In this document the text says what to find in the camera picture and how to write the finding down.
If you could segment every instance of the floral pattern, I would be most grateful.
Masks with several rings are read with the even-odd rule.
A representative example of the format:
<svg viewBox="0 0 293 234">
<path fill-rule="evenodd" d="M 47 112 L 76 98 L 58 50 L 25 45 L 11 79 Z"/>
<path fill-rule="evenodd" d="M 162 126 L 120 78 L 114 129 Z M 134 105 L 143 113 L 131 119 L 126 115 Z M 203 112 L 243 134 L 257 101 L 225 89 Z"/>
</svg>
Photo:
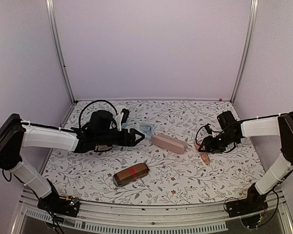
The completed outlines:
<svg viewBox="0 0 293 234">
<path fill-rule="evenodd" d="M 80 111 L 89 102 L 79 102 L 65 127 L 77 127 Z M 60 195 L 79 196 L 94 202 L 141 205 L 179 205 L 223 201 L 245 197 L 247 188 L 264 170 L 248 138 L 230 153 L 210 155 L 210 165 L 201 160 L 194 148 L 198 129 L 210 123 L 220 130 L 217 115 L 231 110 L 229 102 L 211 101 L 113 101 L 130 110 L 126 128 L 140 131 L 140 123 L 154 124 L 156 134 L 164 133 L 188 142 L 183 155 L 159 148 L 146 137 L 135 147 L 114 146 L 106 153 L 76 154 L 53 150 L 43 175 L 50 179 Z M 113 110 L 105 103 L 89 106 L 82 124 L 93 111 Z M 206 136 L 202 130 L 198 136 Z M 149 174 L 122 188 L 112 176 L 137 163 L 145 163 Z"/>
</svg>

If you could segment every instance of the white wall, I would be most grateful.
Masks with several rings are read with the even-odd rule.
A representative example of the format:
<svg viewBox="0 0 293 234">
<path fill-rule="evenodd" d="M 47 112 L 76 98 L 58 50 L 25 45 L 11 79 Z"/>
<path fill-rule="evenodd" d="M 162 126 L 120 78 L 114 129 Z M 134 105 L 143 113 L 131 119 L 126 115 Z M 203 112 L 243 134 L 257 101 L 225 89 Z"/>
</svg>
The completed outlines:
<svg viewBox="0 0 293 234">
<path fill-rule="evenodd" d="M 259 1 L 251 51 L 235 105 L 241 118 L 293 110 L 293 0 Z M 281 148 L 278 138 L 254 140 L 268 169 Z M 293 173 L 282 184 L 293 218 Z"/>
<path fill-rule="evenodd" d="M 250 0 L 57 0 L 76 99 L 230 99 Z"/>
<path fill-rule="evenodd" d="M 69 101 L 62 82 L 44 0 L 0 0 L 0 126 L 11 113 L 58 125 Z M 46 151 L 22 156 L 40 168 Z M 0 170 L 0 234 L 11 231 L 22 186 Z"/>
</svg>

